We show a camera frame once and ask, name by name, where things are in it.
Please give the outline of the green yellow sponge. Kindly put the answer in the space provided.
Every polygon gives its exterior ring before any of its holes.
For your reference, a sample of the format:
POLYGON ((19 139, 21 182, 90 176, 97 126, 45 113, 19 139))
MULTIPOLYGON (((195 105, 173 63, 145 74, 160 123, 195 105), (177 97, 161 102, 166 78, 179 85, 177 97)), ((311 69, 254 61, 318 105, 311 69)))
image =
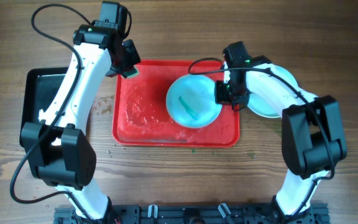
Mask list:
POLYGON ((133 66, 130 70, 125 72, 127 78, 134 78, 136 76, 138 76, 139 74, 139 70, 137 69, 136 66, 133 66))

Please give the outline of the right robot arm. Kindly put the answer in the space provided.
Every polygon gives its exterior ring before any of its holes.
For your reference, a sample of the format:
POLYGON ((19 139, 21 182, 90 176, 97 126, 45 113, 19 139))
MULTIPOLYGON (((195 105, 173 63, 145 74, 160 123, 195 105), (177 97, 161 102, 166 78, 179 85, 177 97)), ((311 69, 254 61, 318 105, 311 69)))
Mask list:
POLYGON ((347 155, 338 102, 316 96, 290 83, 265 56, 251 57, 243 42, 223 50, 223 81, 216 102, 240 110, 259 96, 282 120, 282 156, 288 167, 282 188, 273 197, 282 220, 304 214, 323 180, 331 180, 336 164, 347 155))

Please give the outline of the light blue plate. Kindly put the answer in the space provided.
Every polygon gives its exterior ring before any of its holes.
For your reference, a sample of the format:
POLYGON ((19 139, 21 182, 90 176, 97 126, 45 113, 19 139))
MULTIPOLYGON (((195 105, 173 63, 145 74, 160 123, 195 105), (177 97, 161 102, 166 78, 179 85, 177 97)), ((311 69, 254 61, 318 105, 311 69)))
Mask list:
MULTIPOLYGON (((283 76, 291 85, 298 86, 296 78, 285 68, 275 65, 275 69, 283 76)), ((255 93, 250 94, 248 108, 255 114, 265 117, 265 118, 279 118, 278 113, 259 95, 255 93)))
POLYGON ((222 105, 215 102, 215 82, 204 75, 184 75, 175 80, 166 95, 166 109, 180 126, 203 128, 216 120, 222 105))

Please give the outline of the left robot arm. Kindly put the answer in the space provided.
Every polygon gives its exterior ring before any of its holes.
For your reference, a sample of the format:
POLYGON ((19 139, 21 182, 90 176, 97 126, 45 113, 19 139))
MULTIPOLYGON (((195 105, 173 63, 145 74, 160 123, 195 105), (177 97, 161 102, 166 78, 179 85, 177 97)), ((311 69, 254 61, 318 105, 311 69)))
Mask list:
POLYGON ((86 138, 93 100, 104 77, 137 75, 140 57, 129 38, 132 16, 118 2, 103 1, 99 19, 86 21, 68 45, 72 58, 49 107, 24 121, 21 145, 32 175, 55 187, 74 207, 77 223, 119 223, 111 199, 94 179, 96 153, 86 138))

